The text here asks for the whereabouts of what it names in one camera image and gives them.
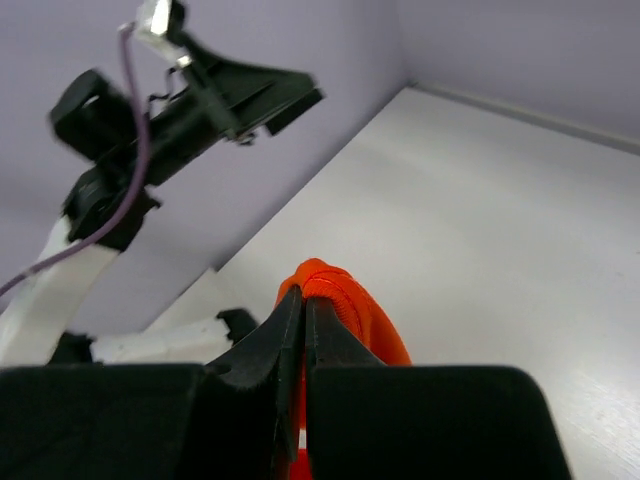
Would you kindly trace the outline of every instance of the white table surface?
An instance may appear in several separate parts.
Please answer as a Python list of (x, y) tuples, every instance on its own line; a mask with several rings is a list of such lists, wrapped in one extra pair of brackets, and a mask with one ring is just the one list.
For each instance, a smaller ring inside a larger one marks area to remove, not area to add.
[(640, 158), (405, 90), (218, 274), (266, 318), (308, 257), (419, 364), (508, 364), (576, 478), (640, 478)]

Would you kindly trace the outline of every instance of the purple cable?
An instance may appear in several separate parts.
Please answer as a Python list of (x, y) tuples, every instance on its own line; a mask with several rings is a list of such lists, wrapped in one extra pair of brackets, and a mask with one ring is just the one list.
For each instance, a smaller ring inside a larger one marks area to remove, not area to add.
[(100, 229), (98, 229), (95, 233), (91, 234), (81, 242), (72, 245), (66, 250), (63, 250), (62, 252), (57, 253), (45, 260), (42, 260), (41, 262), (36, 263), (16, 277), (9, 280), (5, 285), (0, 287), (0, 298), (30, 276), (46, 270), (47, 268), (51, 268), (55, 264), (66, 260), (72, 255), (75, 255), (85, 248), (99, 242), (105, 235), (107, 235), (122, 221), (124, 216), (133, 206), (136, 197), (140, 193), (140, 190), (142, 190), (142, 188), (144, 187), (147, 169), (151, 160), (151, 146), (149, 139), (149, 125), (147, 124), (147, 120), (142, 113), (142, 108), (140, 106), (140, 94), (138, 92), (138, 85), (136, 82), (133, 62), (131, 61), (129, 41), (131, 39), (131, 35), (133, 34), (134, 28), (135, 24), (129, 23), (127, 25), (124, 25), (120, 29), (120, 55), (122, 60), (122, 70), (124, 73), (125, 83), (127, 84), (127, 88), (129, 89), (129, 94), (131, 96), (131, 108), (133, 110), (133, 118), (135, 120), (136, 129), (138, 131), (138, 161), (136, 162), (136, 167), (133, 172), (129, 190), (127, 190), (127, 193), (125, 194), (125, 197), (116, 212), (102, 227), (100, 227)]

